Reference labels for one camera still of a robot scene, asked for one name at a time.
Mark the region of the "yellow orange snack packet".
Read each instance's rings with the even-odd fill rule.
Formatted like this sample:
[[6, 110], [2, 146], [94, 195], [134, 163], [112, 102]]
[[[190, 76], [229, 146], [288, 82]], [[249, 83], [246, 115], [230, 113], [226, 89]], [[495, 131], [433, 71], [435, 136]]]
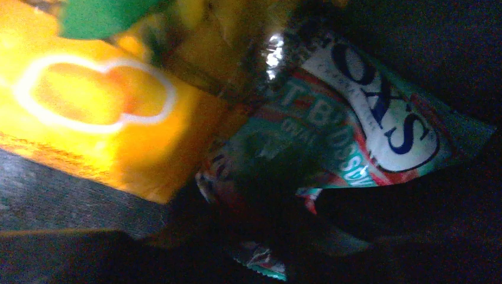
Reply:
[[246, 121], [298, 1], [2, 1], [1, 149], [165, 204]]

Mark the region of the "teal candy packet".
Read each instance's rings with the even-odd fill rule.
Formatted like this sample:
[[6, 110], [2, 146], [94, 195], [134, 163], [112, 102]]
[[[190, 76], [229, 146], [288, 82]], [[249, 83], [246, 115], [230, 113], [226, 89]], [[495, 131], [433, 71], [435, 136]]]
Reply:
[[328, 33], [305, 56], [278, 35], [246, 121], [195, 179], [220, 214], [223, 249], [279, 280], [347, 278], [338, 260], [374, 254], [392, 280], [432, 274], [406, 253], [501, 250], [499, 117], [458, 112]]

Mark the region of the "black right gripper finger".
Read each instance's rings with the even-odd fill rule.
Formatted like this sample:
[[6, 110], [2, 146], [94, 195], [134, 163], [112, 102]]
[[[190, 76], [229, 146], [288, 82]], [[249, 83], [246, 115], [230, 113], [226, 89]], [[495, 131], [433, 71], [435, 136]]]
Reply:
[[1, 230], [160, 231], [168, 207], [1, 151]]

